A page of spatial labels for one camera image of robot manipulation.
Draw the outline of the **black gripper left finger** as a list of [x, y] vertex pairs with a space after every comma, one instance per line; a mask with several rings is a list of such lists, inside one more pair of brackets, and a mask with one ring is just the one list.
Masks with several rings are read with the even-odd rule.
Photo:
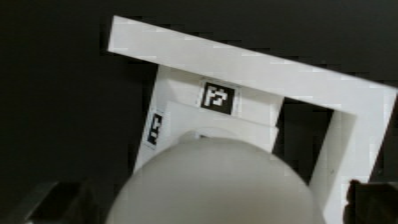
[[105, 224], [93, 184], [54, 181], [38, 185], [24, 224]]

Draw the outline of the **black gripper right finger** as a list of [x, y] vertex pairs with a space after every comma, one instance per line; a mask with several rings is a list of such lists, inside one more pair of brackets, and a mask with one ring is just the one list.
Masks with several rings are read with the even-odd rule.
[[398, 182], [351, 181], [344, 224], [398, 224]]

